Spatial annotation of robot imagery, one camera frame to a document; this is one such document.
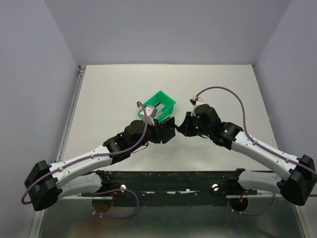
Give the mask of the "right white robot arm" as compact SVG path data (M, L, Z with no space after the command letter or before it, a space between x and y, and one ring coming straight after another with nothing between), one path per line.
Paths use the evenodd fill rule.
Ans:
M303 206L317 183L311 157L303 155L299 158L261 144L247 136L243 128L221 121L208 104L198 105L187 112L183 123L176 129L187 137L206 137L217 146L241 153L270 169L269 173L244 170L238 177L230 179L228 189L233 194L249 189L270 191Z

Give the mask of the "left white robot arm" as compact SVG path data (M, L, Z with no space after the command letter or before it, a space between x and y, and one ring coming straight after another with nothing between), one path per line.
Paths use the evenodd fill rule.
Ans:
M57 202L64 192L63 186L68 182L92 170L119 163L148 142L165 144L174 136L174 117L162 122L155 120L153 125L134 120L123 132L88 153L64 162L37 162L24 182L26 191L21 202L24 205L32 204L35 211L49 208Z

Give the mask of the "green plastic bin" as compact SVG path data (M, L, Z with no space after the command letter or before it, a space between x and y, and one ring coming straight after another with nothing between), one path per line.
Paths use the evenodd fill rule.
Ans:
M154 119L157 119L159 123L161 123L164 119L172 115L174 105L176 104L176 102L172 98L170 98L167 94L165 94L163 91L158 91L150 99L148 99L143 105L155 106L158 103L162 103L165 105L165 108L163 109L162 114L158 118L154 118Z

